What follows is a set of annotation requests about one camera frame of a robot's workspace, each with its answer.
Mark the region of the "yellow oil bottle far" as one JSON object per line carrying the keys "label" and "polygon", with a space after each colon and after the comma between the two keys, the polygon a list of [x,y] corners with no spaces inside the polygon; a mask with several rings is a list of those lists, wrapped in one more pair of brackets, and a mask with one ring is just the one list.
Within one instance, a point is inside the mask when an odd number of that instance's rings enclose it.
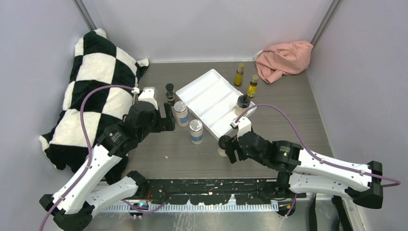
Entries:
{"label": "yellow oil bottle far", "polygon": [[234,85],[235,86],[241,86],[242,85],[244,68],[245,68],[244,63],[239,63],[238,69],[236,71],[235,80],[234,80]]}

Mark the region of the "small dark bottle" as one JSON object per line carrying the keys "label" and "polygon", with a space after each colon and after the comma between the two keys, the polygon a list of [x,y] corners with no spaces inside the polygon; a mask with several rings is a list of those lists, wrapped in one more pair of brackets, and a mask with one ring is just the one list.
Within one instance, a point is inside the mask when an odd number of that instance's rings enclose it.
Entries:
{"label": "small dark bottle", "polygon": [[175,104],[175,94],[172,90],[166,92],[166,100],[171,106]]}
{"label": "small dark bottle", "polygon": [[174,92],[174,85],[172,83],[168,83],[165,86],[166,91]]}

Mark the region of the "silver lid jar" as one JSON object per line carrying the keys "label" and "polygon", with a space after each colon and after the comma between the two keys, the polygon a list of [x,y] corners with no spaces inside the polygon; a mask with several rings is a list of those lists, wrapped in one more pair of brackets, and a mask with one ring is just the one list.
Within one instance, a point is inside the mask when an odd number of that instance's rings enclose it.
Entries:
{"label": "silver lid jar", "polygon": [[200,120],[194,119],[189,123],[190,138],[193,144],[201,144],[203,141],[203,124]]}
{"label": "silver lid jar", "polygon": [[176,122],[180,127],[186,127],[189,124],[188,108],[183,101],[177,101],[174,104]]}

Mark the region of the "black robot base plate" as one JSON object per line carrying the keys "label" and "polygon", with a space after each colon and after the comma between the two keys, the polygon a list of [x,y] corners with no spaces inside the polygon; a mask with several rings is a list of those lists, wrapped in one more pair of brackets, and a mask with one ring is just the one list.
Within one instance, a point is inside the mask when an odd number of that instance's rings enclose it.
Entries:
{"label": "black robot base plate", "polygon": [[265,205],[271,200],[292,199],[294,193],[275,179],[150,179],[142,192],[129,199],[149,199],[154,204]]}

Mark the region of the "white divided plastic tray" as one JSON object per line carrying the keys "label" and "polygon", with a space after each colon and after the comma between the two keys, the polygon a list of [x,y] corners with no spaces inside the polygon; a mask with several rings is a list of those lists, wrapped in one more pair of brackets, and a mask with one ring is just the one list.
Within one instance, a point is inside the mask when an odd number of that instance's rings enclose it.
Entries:
{"label": "white divided plastic tray", "polygon": [[232,131],[231,122],[238,116],[235,106],[242,93],[219,72],[211,69],[176,91],[189,112],[199,119],[218,140]]}

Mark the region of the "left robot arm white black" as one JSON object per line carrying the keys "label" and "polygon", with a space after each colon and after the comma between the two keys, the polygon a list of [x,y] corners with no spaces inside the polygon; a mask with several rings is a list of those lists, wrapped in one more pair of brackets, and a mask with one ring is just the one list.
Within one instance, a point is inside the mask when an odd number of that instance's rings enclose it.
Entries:
{"label": "left robot arm white black", "polygon": [[149,182],[137,171],[129,172],[103,190],[93,192],[93,189],[147,135],[175,129],[171,104],[165,103],[164,108],[166,116],[162,118],[152,103],[136,102],[121,122],[104,130],[91,155],[69,182],[56,193],[41,197],[40,204],[53,215],[60,229],[82,231],[104,208],[128,197],[142,199],[147,195]]}

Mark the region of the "small dark bottle far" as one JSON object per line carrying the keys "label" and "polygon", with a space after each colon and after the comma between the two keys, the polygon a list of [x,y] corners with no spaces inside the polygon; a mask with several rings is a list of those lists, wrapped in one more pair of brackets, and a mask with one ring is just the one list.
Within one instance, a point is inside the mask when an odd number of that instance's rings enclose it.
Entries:
{"label": "small dark bottle far", "polygon": [[172,83],[168,83],[165,86],[166,91],[174,92],[174,85]]}

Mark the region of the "small dark bottle near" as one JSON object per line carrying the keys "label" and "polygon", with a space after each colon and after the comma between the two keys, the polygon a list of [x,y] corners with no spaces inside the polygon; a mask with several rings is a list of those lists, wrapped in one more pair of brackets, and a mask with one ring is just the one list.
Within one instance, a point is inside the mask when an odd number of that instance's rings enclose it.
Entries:
{"label": "small dark bottle near", "polygon": [[166,100],[171,106],[175,104],[175,94],[172,90],[166,92]]}

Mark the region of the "pink cloth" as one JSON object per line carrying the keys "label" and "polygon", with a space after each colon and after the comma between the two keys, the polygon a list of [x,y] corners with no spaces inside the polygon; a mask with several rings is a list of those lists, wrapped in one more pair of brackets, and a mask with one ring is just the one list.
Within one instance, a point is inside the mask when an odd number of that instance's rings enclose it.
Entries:
{"label": "pink cloth", "polygon": [[271,45],[255,58],[258,75],[271,84],[284,75],[299,74],[308,68],[313,48],[308,41]]}

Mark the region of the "black cap jar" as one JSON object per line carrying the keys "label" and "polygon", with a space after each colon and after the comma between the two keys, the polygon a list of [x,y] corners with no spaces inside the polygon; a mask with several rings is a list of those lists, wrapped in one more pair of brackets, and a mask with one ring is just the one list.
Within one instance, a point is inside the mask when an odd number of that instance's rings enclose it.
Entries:
{"label": "black cap jar", "polygon": [[237,99],[235,106],[235,114],[237,116],[241,115],[251,104],[251,98],[247,95],[241,95]]}
{"label": "black cap jar", "polygon": [[218,147],[217,153],[218,153],[220,156],[222,156],[222,157],[227,157],[226,149],[227,149],[227,148],[226,148],[225,145],[221,145],[221,146]]}

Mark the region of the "yellow oil bottle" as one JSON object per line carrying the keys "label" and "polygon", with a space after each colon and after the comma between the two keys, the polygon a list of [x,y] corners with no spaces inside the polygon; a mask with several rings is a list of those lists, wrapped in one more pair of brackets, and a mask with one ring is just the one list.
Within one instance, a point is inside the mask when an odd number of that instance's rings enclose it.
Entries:
{"label": "yellow oil bottle", "polygon": [[234,80],[234,85],[235,86],[241,86],[242,85],[244,68],[245,68],[244,63],[239,63],[238,69],[236,71],[235,80]]}
{"label": "yellow oil bottle", "polygon": [[256,91],[257,91],[257,85],[258,85],[258,75],[253,75],[252,80],[250,81],[249,87],[247,89],[247,96],[249,98],[255,97]]}

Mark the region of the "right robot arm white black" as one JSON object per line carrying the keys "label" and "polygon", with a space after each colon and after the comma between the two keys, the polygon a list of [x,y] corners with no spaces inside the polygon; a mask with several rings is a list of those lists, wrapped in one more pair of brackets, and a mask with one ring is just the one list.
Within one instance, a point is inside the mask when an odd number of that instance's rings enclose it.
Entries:
{"label": "right robot arm white black", "polygon": [[301,193],[321,193],[352,200],[361,207],[380,209],[383,186],[372,174],[382,174],[382,164],[353,164],[334,161],[320,154],[311,156],[306,149],[289,141],[268,141],[254,132],[241,137],[223,135],[218,140],[231,163],[252,159],[278,172],[275,188],[264,193],[289,197]]}

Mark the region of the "black white checkered blanket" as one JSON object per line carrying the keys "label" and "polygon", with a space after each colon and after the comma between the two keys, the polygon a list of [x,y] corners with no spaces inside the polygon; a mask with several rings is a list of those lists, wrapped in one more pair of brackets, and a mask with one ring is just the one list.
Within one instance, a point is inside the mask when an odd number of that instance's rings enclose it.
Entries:
{"label": "black white checkered blanket", "polygon": [[58,170],[76,172],[104,129],[120,122],[133,104],[131,93],[149,68],[114,45],[98,28],[78,40],[62,111],[56,125],[39,137],[42,150]]}

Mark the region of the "yellow oil bottle near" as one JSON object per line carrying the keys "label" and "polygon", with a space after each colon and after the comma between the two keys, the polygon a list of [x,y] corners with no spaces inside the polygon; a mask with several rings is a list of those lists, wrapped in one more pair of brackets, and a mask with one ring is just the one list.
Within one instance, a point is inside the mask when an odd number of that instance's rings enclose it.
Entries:
{"label": "yellow oil bottle near", "polygon": [[257,85],[258,85],[258,75],[253,75],[252,80],[250,81],[249,87],[247,89],[247,96],[249,98],[255,97],[256,91],[257,91]]}

